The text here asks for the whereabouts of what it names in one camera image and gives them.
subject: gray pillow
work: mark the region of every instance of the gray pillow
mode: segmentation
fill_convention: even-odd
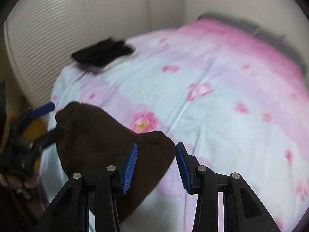
[[[299,54],[296,49],[284,41],[284,36],[277,36],[274,33],[270,33],[261,28],[258,24],[245,18],[239,20],[236,17],[217,12],[206,12],[198,17],[198,19],[203,18],[215,19],[247,32],[253,37],[276,48],[278,51],[298,64],[304,75],[307,74],[307,65],[303,61],[301,54]]]

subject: white wall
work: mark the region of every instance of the white wall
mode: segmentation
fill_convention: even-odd
[[[183,25],[184,0],[150,0],[152,30]]]
[[[309,22],[294,0],[185,0],[185,22],[206,11],[246,17],[261,26],[286,34],[309,64]]]

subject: pink flower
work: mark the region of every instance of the pink flower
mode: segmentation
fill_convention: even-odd
[[[284,157],[287,158],[288,162],[289,162],[289,166],[292,166],[292,162],[293,162],[293,153],[291,150],[286,150]]]
[[[52,97],[50,98],[50,101],[52,101],[53,103],[55,103],[57,100],[57,95],[52,95]]]
[[[275,223],[277,224],[277,226],[280,229],[280,231],[282,231],[283,223],[280,220],[278,220],[278,219],[275,219]]]
[[[162,39],[160,39],[159,43],[162,44],[162,43],[164,43],[166,40],[167,40],[166,38],[162,38]]]
[[[193,83],[189,86],[189,90],[187,101],[193,101],[196,97],[202,97],[214,91],[208,82],[204,84]]]
[[[93,99],[95,97],[95,93],[92,93],[90,96],[89,96],[89,100],[90,99]]]
[[[269,113],[263,113],[262,116],[263,116],[263,121],[264,122],[270,122],[271,119],[272,119],[272,117],[271,117],[271,115]]]
[[[179,66],[177,65],[165,65],[163,66],[162,68],[162,72],[167,72],[167,71],[170,71],[170,72],[177,72],[179,71]]]
[[[133,115],[130,129],[136,133],[147,133],[155,130],[158,124],[153,112],[140,112]]]
[[[247,69],[249,69],[249,68],[250,68],[250,65],[248,65],[248,64],[245,64],[245,65],[243,65],[243,67],[242,67],[243,70],[247,70]]]
[[[296,194],[300,196],[302,202],[306,201],[309,193],[309,179],[300,182],[296,187]]]
[[[247,109],[247,107],[243,104],[243,103],[237,103],[235,108],[234,108],[235,111],[239,112],[239,113],[242,113],[242,114],[248,114],[250,113]]]

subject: person's hand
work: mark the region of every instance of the person's hand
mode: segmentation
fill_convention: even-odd
[[[18,177],[15,176],[6,176],[0,174],[0,184],[4,187],[9,187],[8,184],[10,184],[10,187],[12,189],[19,189],[23,185],[26,188],[35,188],[37,186],[37,177],[26,179],[24,182],[21,181]]]

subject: white fabric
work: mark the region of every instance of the white fabric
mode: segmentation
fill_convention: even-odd
[[[65,67],[51,100],[101,107],[135,132],[161,130],[214,172],[238,172],[282,232],[309,205],[309,94],[298,66],[272,47],[214,20],[128,40],[140,55],[99,75]],[[51,115],[49,128],[55,126]],[[55,146],[41,179],[49,201],[66,181]],[[194,196],[174,161],[123,231],[191,231]],[[222,213],[219,231],[222,231]]]

